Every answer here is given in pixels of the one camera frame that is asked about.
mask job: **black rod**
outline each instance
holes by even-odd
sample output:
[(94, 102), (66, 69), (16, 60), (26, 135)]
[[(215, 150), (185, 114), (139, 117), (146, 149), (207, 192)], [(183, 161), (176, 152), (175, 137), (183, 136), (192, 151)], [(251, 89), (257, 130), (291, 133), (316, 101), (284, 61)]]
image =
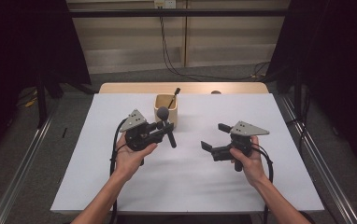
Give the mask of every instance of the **black rod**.
[(284, 17), (286, 8), (248, 9), (70, 9), (62, 11), (22, 11), (21, 14), (69, 14), (72, 18), (108, 17)]
[(36, 76), (36, 98), (38, 100), (38, 129), (44, 125), (45, 120), (47, 120), (48, 112), (47, 112), (47, 102), (45, 99), (45, 86), (42, 79), (42, 71), (38, 71)]
[(302, 78), (301, 71), (297, 69), (295, 71), (295, 82), (294, 82), (294, 111), (297, 119), (303, 121), (302, 115)]

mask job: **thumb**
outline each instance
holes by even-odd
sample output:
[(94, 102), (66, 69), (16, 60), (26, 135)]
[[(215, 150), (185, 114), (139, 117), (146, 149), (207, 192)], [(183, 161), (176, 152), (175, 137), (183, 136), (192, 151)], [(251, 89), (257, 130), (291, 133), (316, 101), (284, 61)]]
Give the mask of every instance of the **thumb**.
[(233, 155), (237, 160), (241, 161), (243, 163), (243, 165), (247, 164), (249, 162), (249, 158), (247, 158), (242, 151), (240, 151), (239, 149), (236, 148), (231, 148), (229, 150), (229, 152), (231, 153), (231, 155)]

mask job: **forearm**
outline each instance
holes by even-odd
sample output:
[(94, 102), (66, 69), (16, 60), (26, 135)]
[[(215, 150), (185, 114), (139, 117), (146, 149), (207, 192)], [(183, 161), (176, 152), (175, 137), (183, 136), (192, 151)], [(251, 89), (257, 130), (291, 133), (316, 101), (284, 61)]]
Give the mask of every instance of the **forearm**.
[(278, 223), (309, 223), (265, 177), (255, 184)]
[(117, 200), (125, 182), (123, 176), (113, 174), (92, 202), (76, 217), (76, 219), (74, 219), (72, 223), (102, 223), (112, 205)]

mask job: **finger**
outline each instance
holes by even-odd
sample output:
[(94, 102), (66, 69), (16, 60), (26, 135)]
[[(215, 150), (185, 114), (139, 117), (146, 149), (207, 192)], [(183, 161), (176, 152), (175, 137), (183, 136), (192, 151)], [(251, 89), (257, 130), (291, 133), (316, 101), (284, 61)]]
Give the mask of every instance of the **finger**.
[(249, 158), (247, 158), (239, 149), (231, 148), (229, 152), (239, 161), (244, 164), (249, 163)]
[(125, 135), (126, 135), (126, 132), (123, 132), (121, 134), (120, 139), (118, 139), (117, 146), (122, 146), (122, 145), (124, 145), (126, 143)]
[(138, 151), (138, 155), (144, 159), (144, 157), (148, 156), (149, 154), (151, 154), (151, 152), (158, 147), (158, 144), (156, 143), (152, 143), (152, 144), (149, 144), (146, 148), (144, 148), (143, 150), (141, 151)]
[(252, 142), (253, 144), (255, 144), (254, 147), (255, 147), (255, 148), (258, 148), (258, 145), (259, 145), (259, 144), (258, 144), (258, 137), (257, 137), (256, 135), (254, 135), (254, 136), (251, 136), (250, 139), (251, 139), (251, 142)]

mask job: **person's left hand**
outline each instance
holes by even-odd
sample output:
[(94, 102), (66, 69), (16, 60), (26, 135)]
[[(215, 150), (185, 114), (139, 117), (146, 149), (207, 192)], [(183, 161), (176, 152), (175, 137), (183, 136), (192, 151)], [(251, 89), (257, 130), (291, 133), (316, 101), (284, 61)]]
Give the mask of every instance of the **person's left hand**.
[(122, 175), (125, 181), (130, 180), (140, 166), (141, 161), (148, 156), (155, 148), (158, 147), (156, 143), (149, 144), (141, 151), (133, 151), (125, 145), (125, 133), (121, 135), (117, 142), (118, 154), (116, 159), (116, 169), (114, 174)]

